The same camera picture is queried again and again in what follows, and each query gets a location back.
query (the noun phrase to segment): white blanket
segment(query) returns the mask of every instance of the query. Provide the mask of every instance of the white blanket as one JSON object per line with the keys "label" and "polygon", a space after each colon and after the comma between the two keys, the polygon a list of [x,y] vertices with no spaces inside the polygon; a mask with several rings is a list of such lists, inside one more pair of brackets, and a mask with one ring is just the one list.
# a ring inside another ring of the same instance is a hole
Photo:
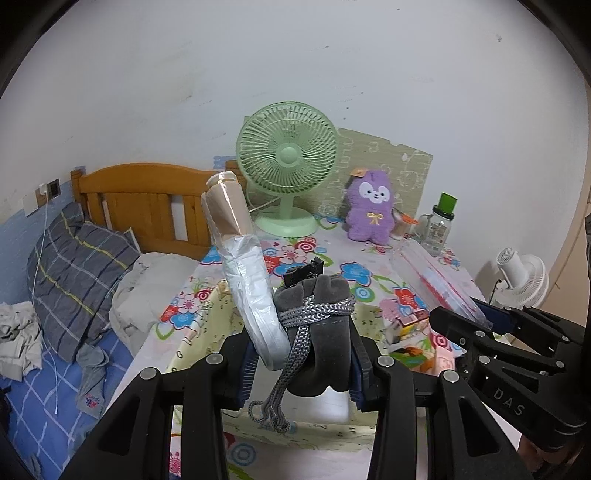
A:
{"label": "white blanket", "polygon": [[142,254],[113,295],[109,323],[135,356],[170,301],[199,264],[176,254]]}
{"label": "white blanket", "polygon": [[41,330],[30,301],[0,304],[0,375],[22,381],[41,369]]}

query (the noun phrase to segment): blue checkered bedsheet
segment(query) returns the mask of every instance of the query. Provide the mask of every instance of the blue checkered bedsheet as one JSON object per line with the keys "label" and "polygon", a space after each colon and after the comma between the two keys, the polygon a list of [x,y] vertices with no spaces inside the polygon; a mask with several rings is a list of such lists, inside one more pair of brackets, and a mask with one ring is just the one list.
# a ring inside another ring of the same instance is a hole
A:
{"label": "blue checkered bedsheet", "polygon": [[[105,334],[99,345],[110,359],[104,387],[108,404],[133,357],[112,330]],[[23,382],[0,381],[0,386],[12,387],[8,394],[12,406],[9,438],[27,465],[31,455],[36,455],[44,480],[57,480],[70,460],[76,433],[97,422],[78,410],[74,402],[82,369],[78,364],[64,362],[55,353],[53,357],[59,382],[57,417],[54,414],[56,380],[48,351],[43,353],[43,370],[33,370]]]}

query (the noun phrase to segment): wooden bed headboard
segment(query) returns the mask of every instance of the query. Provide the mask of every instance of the wooden bed headboard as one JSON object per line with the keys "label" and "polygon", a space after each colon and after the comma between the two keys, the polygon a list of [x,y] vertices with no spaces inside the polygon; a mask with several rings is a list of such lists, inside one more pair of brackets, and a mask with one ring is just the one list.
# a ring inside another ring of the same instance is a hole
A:
{"label": "wooden bed headboard", "polygon": [[[240,173],[235,162],[227,162],[226,168]],[[108,226],[108,216],[115,230],[131,227],[144,253],[175,253],[201,260],[210,248],[210,238],[200,197],[215,173],[163,163],[128,163],[88,175],[73,170],[70,176],[74,199],[94,223]],[[182,197],[187,240],[177,239],[174,233],[172,195]]]}

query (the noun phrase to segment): blue wall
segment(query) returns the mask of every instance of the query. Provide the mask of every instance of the blue wall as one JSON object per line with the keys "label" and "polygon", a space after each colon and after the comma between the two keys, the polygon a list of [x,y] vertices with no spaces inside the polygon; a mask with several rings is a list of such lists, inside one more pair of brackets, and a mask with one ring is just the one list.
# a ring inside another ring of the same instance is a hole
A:
{"label": "blue wall", "polygon": [[[61,184],[61,195],[48,205],[47,224],[73,202],[72,183]],[[0,303],[30,300],[27,290],[27,260],[43,235],[45,206],[28,217],[19,210],[0,225]]]}

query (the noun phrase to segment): white fan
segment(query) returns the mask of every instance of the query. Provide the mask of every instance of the white fan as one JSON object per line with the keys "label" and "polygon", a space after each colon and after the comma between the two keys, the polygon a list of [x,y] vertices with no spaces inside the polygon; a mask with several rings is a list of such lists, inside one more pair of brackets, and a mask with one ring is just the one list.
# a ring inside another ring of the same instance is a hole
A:
{"label": "white fan", "polygon": [[496,256],[496,264],[505,277],[499,284],[493,302],[502,307],[537,307],[548,292],[548,272],[540,257],[519,255],[505,248]]}

